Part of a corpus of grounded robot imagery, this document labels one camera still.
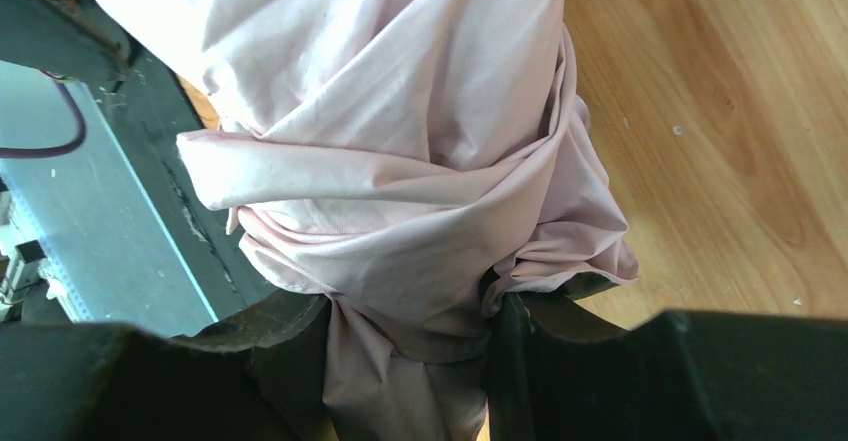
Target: cable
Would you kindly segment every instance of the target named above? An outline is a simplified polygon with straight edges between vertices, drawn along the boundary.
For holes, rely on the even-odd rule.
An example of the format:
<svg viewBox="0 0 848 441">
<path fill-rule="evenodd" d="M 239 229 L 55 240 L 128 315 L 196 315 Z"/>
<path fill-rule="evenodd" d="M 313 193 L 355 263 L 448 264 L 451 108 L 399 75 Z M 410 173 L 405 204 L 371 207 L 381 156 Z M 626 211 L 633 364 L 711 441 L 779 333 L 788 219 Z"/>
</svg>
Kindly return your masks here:
<svg viewBox="0 0 848 441">
<path fill-rule="evenodd" d="M 72 81 L 74 79 L 74 78 L 71 78 L 71 77 L 68 77 L 68 76 L 57 76 L 57 75 L 51 73 L 50 71 L 45 71 L 43 69 L 39 69 L 39 71 L 41 72 L 41 74 L 47 76 L 48 78 L 52 79 L 53 81 L 63 81 L 64 82 L 64 81 Z"/>
<path fill-rule="evenodd" d="M 82 111 L 80 111 L 79 106 L 77 105 L 74 98 L 71 96 L 71 93 L 68 91 L 68 88 L 60 81 L 62 78 L 58 76 L 51 75 L 49 73 L 44 73 L 53 80 L 53 83 L 56 85 L 56 88 L 59 89 L 59 94 L 62 95 L 62 100 L 65 102 L 65 105 L 70 109 L 71 114 L 74 116 L 74 123 L 77 127 L 77 134 L 74 138 L 60 146 L 53 146 L 50 148 L 3 148 L 0 147 L 0 158 L 5 159 L 42 159 L 42 158 L 53 158 L 56 156 L 62 156 L 63 154 L 68 154 L 77 148 L 79 148 L 83 141 L 85 141 L 86 136 L 88 135 L 88 130 L 85 126 L 85 119 L 82 116 Z"/>
</svg>

